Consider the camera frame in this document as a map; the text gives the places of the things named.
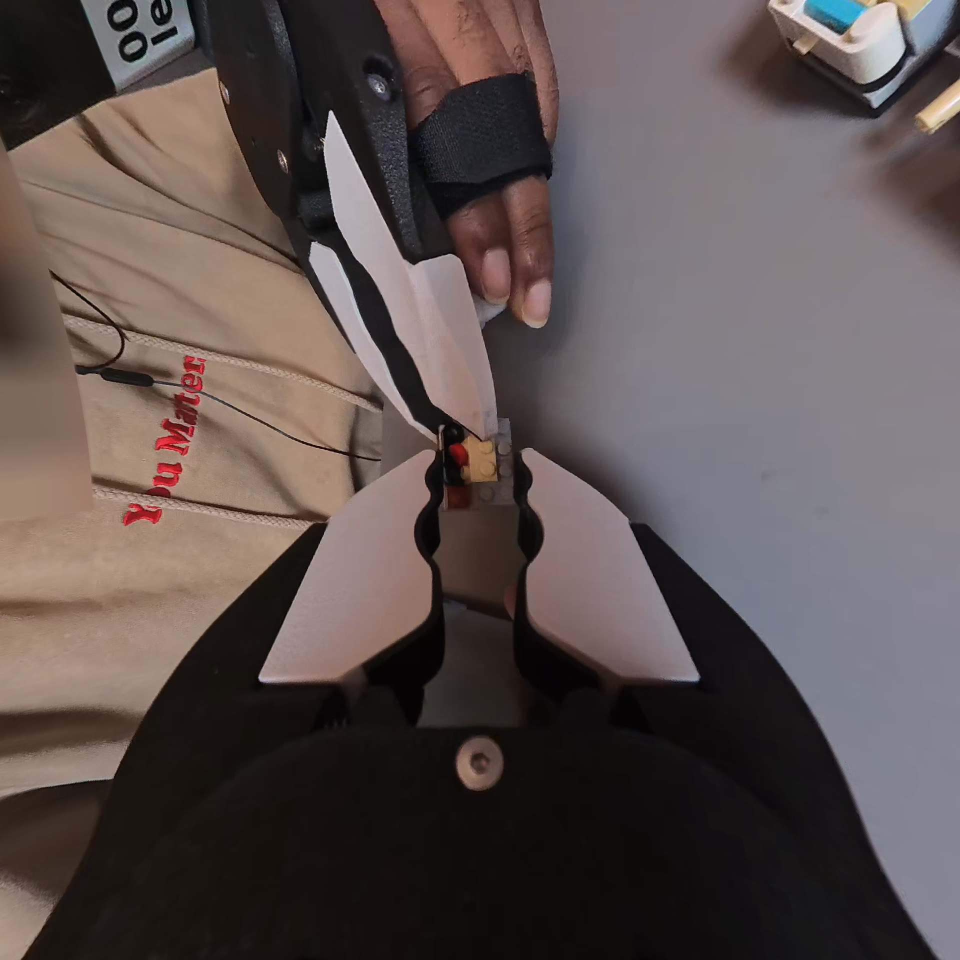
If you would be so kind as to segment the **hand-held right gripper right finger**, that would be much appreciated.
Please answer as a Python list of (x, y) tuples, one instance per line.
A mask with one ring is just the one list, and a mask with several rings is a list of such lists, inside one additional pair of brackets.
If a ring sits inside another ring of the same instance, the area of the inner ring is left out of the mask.
[(627, 515), (531, 447), (515, 458), (514, 499), (523, 679), (556, 705), (583, 690), (697, 685), (700, 671)]

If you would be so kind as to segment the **small grey lego assembly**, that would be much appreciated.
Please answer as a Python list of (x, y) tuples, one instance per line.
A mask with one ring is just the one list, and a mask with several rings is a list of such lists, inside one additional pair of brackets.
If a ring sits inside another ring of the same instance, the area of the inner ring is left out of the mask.
[(442, 508), (447, 511), (463, 512), (507, 506), (513, 503), (514, 444), (510, 420), (506, 417), (499, 418), (496, 430), (488, 438), (497, 443), (499, 480), (496, 482), (477, 484), (465, 482), (461, 468), (448, 457), (447, 447), (453, 443), (462, 443), (467, 435), (475, 436), (465, 427), (456, 425), (445, 427), (439, 434), (444, 487)]

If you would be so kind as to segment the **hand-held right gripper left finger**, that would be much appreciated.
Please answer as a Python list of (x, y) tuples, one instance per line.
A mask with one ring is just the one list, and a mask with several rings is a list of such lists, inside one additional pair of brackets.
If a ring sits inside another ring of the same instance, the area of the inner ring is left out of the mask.
[(445, 655), (442, 455), (416, 453), (323, 528), (260, 669), (274, 686), (390, 690), (409, 722)]

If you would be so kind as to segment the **beige hoodie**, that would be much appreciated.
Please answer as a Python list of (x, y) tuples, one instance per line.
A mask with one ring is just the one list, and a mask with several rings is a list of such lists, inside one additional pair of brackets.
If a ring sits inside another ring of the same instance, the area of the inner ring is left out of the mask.
[(199, 637), (377, 472), (374, 387), (254, 185), (208, 70), (8, 153), (75, 363), (97, 498), (2, 522), (2, 958), (87, 846)]

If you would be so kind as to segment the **long grey lego build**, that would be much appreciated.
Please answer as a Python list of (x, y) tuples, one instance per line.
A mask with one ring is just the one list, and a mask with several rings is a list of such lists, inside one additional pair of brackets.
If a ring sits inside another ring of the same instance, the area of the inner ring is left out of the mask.
[(871, 117), (958, 56), (957, 1), (769, 1), (786, 48)]

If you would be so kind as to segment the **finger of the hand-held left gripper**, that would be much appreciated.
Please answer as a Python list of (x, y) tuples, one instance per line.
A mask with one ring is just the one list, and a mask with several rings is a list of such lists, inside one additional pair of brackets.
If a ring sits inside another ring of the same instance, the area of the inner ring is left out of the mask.
[(411, 425), (438, 432), (453, 422), (477, 437), (498, 429), (489, 355), (465, 269), (453, 253), (409, 262), (390, 231), (334, 112), (323, 139), (334, 221), (346, 248), (371, 279), (387, 312), (387, 332), (403, 357), (368, 367)]
[(376, 282), (342, 246), (311, 242), (307, 272), (369, 377), (405, 422), (438, 442), (448, 417), (428, 397)]

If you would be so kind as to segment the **person's left hand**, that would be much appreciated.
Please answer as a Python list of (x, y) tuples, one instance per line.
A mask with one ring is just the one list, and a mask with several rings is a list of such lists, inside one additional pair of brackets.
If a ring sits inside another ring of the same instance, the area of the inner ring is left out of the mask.
[[(545, 139), (557, 136), (560, 92), (537, 1), (377, 1), (399, 62), (407, 125), (414, 129), (451, 90), (505, 74), (534, 80)], [(478, 198), (447, 221), (473, 292), (542, 328), (553, 295), (549, 187), (541, 175)]]

